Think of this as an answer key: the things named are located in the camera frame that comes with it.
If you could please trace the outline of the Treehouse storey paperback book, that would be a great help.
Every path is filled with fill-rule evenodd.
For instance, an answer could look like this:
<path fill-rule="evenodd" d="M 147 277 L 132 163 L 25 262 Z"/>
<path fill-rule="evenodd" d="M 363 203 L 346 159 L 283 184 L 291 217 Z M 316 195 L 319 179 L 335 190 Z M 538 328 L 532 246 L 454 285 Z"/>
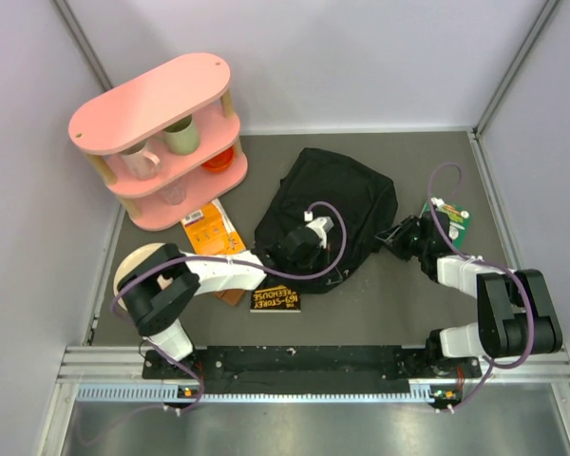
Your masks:
<path fill-rule="evenodd" d="M 300 295 L 283 285 L 258 289 L 251 294 L 252 313 L 300 313 Z"/>

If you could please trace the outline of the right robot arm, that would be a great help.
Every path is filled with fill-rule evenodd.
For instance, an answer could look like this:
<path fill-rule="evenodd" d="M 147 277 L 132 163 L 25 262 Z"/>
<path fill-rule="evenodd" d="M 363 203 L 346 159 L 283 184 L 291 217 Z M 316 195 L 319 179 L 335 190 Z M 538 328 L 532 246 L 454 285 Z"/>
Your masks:
<path fill-rule="evenodd" d="M 543 274 L 496 267 L 464 254 L 449 234 L 448 215 L 426 211 L 376 236 L 395 257 L 417 258 L 433 282 L 476 300 L 475 322 L 430 333 L 424 353 L 427 369 L 444 376 L 460 358 L 496 361 L 513 356 L 522 362 L 531 354 L 558 352 L 562 330 Z"/>

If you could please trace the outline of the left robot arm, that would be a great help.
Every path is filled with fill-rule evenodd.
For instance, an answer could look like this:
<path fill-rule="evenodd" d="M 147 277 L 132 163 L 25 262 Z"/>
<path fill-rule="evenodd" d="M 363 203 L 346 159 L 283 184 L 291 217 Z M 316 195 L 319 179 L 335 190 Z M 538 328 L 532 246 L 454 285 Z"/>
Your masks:
<path fill-rule="evenodd" d="M 196 295 L 256 289 L 267 276 L 303 279 L 294 266 L 311 260 L 327 247 L 330 218 L 317 218 L 290 232 L 266 254 L 244 251 L 230 256 L 185 253 L 174 243 L 144 246 L 119 267 L 114 295 L 139 336 L 162 353 L 174 375 L 190 374 L 197 363 L 194 345 L 180 323 L 180 315 Z"/>

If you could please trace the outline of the green puzzle book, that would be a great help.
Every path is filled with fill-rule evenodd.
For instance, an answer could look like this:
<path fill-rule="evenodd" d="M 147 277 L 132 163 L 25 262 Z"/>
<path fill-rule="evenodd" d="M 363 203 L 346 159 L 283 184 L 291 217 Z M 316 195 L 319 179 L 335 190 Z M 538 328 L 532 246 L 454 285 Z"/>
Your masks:
<path fill-rule="evenodd" d="M 434 236 L 437 238 L 440 238 L 441 236 L 435 228 L 434 220 L 430 214 L 430 206 L 434 208 L 438 216 L 441 214 L 447 215 L 448 223 L 446 227 L 444 227 L 444 231 L 448 234 L 455 248 L 461 250 L 471 222 L 470 213 L 460 205 L 449 204 L 446 202 L 445 206 L 436 208 L 431 204 L 431 200 L 427 201 L 423 206 L 421 214 L 421 233 L 423 235 Z"/>

